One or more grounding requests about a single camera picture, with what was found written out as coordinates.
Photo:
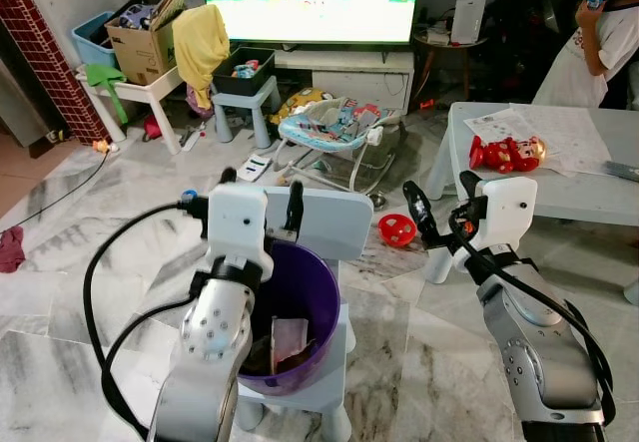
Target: television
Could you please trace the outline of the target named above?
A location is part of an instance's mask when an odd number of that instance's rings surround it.
[[[399,44],[410,40],[415,0],[206,0],[232,40]]]

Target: red brick wall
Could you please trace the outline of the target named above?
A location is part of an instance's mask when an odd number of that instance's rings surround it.
[[[0,0],[0,21],[11,33],[76,138],[85,145],[109,139],[100,117],[74,78],[33,0]]]

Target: purple bucket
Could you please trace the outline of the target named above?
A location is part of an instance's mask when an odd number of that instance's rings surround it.
[[[272,251],[273,277],[260,286],[251,316],[253,340],[271,331],[272,316],[309,321],[309,339],[316,340],[309,360],[277,375],[244,375],[241,383],[265,395],[286,395],[312,385],[330,349],[339,318],[339,288],[323,260],[298,245],[277,242]]]

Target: yellow towel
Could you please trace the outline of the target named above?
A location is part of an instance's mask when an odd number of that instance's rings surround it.
[[[178,73],[196,94],[198,106],[211,108],[213,72],[229,58],[230,42],[220,10],[205,5],[182,13],[173,23]]]

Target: red cloth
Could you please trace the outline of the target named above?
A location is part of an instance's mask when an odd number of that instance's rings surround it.
[[[18,225],[5,230],[0,237],[0,272],[15,272],[24,262],[22,238],[24,231]]]

